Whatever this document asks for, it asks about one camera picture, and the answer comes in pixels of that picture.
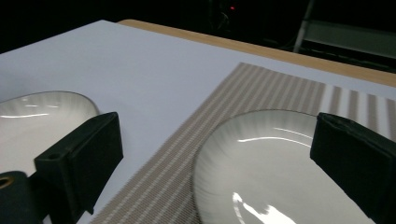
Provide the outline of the white ribbed plate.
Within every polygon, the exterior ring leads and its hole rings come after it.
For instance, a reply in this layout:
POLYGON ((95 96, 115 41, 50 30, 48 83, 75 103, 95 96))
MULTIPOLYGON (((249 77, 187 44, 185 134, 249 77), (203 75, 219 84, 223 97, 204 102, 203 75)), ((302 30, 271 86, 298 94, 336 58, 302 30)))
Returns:
POLYGON ((0 174, 35 172, 34 158, 99 114, 88 97, 45 91, 0 103, 0 174))
POLYGON ((203 224, 374 224, 310 159, 316 119, 265 110, 229 119, 195 160, 203 224))

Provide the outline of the dark equipment with red light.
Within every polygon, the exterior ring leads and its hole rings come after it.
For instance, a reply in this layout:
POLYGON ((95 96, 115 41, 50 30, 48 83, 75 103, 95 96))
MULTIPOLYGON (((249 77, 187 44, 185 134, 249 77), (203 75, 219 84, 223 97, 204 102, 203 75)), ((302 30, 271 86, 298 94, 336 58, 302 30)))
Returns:
POLYGON ((209 22, 217 32, 231 32, 241 0, 210 0, 209 22))

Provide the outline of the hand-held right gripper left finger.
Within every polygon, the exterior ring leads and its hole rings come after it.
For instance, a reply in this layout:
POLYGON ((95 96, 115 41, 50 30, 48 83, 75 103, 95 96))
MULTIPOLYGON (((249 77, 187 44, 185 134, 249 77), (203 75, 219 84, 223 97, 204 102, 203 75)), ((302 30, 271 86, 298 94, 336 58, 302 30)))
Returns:
POLYGON ((53 224, 77 224, 92 213, 123 158, 116 112, 88 119, 35 158, 34 178, 53 224))

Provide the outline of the white metal stand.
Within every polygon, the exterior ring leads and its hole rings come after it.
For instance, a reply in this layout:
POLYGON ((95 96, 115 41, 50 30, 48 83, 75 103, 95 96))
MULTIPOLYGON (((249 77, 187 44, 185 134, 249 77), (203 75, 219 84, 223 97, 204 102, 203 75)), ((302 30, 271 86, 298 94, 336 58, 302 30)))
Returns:
POLYGON ((355 50, 396 60, 396 33, 318 21, 311 18, 316 0, 309 0, 293 51, 299 52, 304 41, 340 49, 355 50))

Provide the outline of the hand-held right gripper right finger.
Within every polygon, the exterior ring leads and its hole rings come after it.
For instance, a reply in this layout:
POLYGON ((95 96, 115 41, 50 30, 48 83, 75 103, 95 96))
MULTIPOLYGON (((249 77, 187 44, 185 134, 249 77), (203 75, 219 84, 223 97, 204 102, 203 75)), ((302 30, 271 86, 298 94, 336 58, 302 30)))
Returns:
POLYGON ((396 224, 396 142, 320 113, 310 158, 375 224, 396 224))

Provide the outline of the white board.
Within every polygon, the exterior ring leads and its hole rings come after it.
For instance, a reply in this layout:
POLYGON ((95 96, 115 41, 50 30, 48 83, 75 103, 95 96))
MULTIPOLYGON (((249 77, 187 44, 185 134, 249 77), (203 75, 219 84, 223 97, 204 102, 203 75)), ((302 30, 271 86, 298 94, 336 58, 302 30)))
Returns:
POLYGON ((0 102, 74 91, 120 115, 124 158, 91 223, 240 63, 389 98, 396 74, 142 21, 97 21, 0 54, 0 102))

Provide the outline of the striped beige placemat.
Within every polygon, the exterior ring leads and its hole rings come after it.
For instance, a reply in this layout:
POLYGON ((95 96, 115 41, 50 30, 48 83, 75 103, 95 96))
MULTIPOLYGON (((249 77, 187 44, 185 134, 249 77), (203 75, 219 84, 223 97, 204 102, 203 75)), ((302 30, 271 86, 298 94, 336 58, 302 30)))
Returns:
POLYGON ((226 119, 284 109, 330 112, 396 142, 396 89, 390 97, 349 90, 240 63, 168 138, 90 224, 204 224, 192 193, 198 148, 226 119))

